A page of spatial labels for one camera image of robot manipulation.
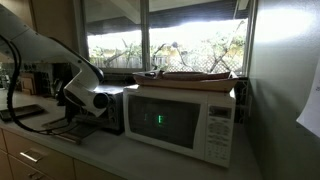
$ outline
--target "window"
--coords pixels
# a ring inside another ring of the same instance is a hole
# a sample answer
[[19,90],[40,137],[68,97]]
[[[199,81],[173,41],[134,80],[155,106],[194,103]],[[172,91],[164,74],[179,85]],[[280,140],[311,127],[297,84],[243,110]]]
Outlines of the window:
[[249,4],[249,0],[84,0],[90,61],[105,72],[161,69],[241,75]]

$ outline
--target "black cable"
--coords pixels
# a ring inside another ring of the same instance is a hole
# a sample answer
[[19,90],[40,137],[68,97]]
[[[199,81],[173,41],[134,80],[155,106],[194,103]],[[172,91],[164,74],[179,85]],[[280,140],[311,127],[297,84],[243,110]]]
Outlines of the black cable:
[[18,120],[18,118],[16,117],[16,114],[14,112],[13,105],[12,105],[12,97],[13,97],[13,93],[14,93],[14,89],[15,89],[15,86],[16,86],[17,79],[18,79],[19,74],[20,74],[21,54],[20,54],[18,48],[14,45],[14,43],[9,42],[7,39],[5,39],[1,35],[0,35],[0,38],[10,48],[10,51],[11,51],[11,53],[13,55],[13,60],[14,60],[15,69],[14,69],[14,72],[13,72],[13,75],[12,75],[11,83],[9,84],[8,94],[7,94],[7,107],[8,107],[8,110],[9,110],[9,113],[10,113],[10,116],[11,116],[11,119],[13,120],[13,122],[16,123],[22,129],[25,129],[25,130],[30,131],[30,132],[43,134],[43,135],[60,135],[60,134],[67,133],[67,132],[71,131],[72,129],[74,129],[76,126],[72,127],[71,129],[68,129],[66,131],[60,132],[60,133],[52,132],[53,130],[57,130],[57,129],[68,127],[70,125],[70,122],[68,122],[67,125],[56,127],[56,128],[45,129],[45,130],[35,130],[35,129],[32,129],[32,128],[22,124],[20,122],[20,120]]

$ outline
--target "microwave keypad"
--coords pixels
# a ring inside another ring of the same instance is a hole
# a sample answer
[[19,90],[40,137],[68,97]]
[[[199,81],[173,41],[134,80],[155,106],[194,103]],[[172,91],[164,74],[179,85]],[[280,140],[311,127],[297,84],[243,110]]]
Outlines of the microwave keypad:
[[209,106],[206,158],[209,162],[227,166],[230,158],[233,121],[222,118],[221,113],[219,116],[214,116],[216,114],[212,113],[214,109],[214,106]]

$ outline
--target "cabinet drawer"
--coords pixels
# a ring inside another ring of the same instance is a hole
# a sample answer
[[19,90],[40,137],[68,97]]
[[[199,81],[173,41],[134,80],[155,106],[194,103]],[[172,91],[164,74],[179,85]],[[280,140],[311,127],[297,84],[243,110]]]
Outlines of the cabinet drawer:
[[4,142],[2,129],[0,129],[0,149],[3,151],[7,151],[6,143]]
[[8,153],[53,179],[74,180],[73,160],[16,134],[4,131]]
[[99,168],[96,168],[94,166],[91,166],[87,163],[84,163],[79,160],[74,160],[74,167],[76,171],[76,177],[77,180],[88,180],[88,179],[94,179],[94,180],[124,180],[123,178],[114,175],[112,173],[109,173],[107,171],[103,171]]
[[0,180],[12,180],[7,153],[0,150]]
[[10,160],[14,180],[26,180],[26,179],[52,180],[48,176],[35,170],[31,166],[19,161],[18,159],[14,158],[13,156],[9,155],[9,160]]

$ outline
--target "microwave control panel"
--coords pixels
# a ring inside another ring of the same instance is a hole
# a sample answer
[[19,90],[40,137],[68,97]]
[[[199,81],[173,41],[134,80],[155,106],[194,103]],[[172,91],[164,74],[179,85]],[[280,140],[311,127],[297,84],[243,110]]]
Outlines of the microwave control panel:
[[229,166],[234,123],[232,113],[231,107],[208,106],[205,161]]

